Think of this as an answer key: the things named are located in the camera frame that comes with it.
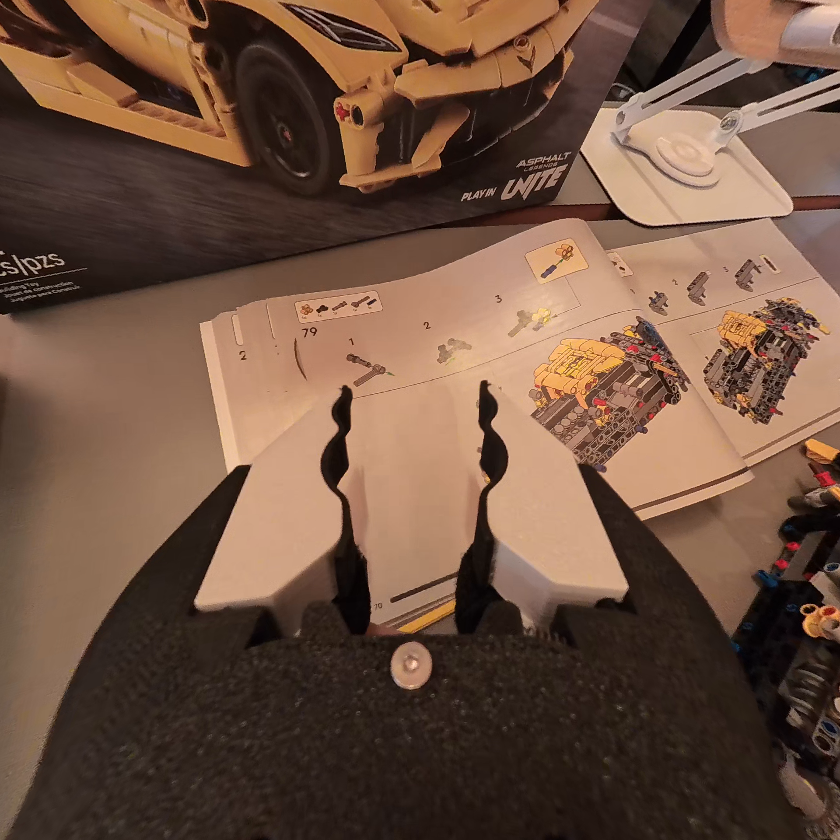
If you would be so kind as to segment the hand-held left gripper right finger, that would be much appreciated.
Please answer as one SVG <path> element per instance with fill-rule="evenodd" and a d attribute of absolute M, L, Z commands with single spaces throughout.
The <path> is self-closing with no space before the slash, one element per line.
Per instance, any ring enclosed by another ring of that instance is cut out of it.
<path fill-rule="evenodd" d="M 479 582 L 543 632 L 561 607 L 621 602 L 627 578 L 571 451 L 498 385 L 483 381 L 477 406 Z"/>

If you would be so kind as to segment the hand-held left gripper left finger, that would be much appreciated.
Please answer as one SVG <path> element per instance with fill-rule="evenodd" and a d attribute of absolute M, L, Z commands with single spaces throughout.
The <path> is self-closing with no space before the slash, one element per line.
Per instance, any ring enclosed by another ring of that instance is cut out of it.
<path fill-rule="evenodd" d="M 282 634 L 315 602 L 354 632 L 354 533 L 339 488 L 349 467 L 353 394 L 333 390 L 253 461 L 194 605 L 201 613 L 257 606 Z"/>

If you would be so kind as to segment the partly built yellow toy car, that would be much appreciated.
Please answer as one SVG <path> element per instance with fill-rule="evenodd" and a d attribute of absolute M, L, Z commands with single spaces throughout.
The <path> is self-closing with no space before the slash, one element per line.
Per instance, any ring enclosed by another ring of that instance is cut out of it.
<path fill-rule="evenodd" d="M 804 445 L 816 486 L 788 500 L 782 549 L 731 640 L 808 838 L 839 838 L 838 448 Z"/>

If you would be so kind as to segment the grey desk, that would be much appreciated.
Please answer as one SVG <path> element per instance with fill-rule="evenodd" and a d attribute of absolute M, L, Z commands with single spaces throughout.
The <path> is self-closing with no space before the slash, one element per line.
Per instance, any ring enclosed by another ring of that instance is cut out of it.
<path fill-rule="evenodd" d="M 578 159 L 560 204 L 2 316 L 2 838 L 112 604 L 224 478 L 199 323 L 341 270 L 420 274 L 563 217 L 605 249 L 700 231 L 621 218 Z"/>

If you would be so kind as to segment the open instruction booklet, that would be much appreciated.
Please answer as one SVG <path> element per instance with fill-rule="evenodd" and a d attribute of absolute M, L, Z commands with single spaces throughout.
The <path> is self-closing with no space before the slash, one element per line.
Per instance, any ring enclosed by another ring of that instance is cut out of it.
<path fill-rule="evenodd" d="M 838 294 L 769 219 L 612 253 L 563 220 L 418 276 L 255 301 L 201 334 L 228 470 L 351 389 L 339 488 L 371 619 L 392 627 L 455 596 L 487 483 L 483 381 L 641 519 L 838 423 Z"/>

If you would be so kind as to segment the toy car box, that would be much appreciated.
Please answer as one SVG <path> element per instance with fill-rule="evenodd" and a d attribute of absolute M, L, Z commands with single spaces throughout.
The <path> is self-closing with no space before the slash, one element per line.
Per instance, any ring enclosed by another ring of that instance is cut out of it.
<path fill-rule="evenodd" d="M 651 6 L 2 1 L 2 313 L 550 203 Z"/>

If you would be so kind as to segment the wooden document stand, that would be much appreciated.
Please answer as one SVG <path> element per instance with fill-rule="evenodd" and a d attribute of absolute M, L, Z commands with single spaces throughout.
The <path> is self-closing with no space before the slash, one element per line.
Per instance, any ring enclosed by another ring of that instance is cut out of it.
<path fill-rule="evenodd" d="M 740 135 L 838 101 L 838 2 L 711 2 L 710 22 L 718 52 L 618 108 L 603 107 L 582 144 L 602 188 L 637 224 L 670 227 L 791 214 L 791 196 Z M 829 74 L 718 119 L 679 107 L 779 62 Z"/>

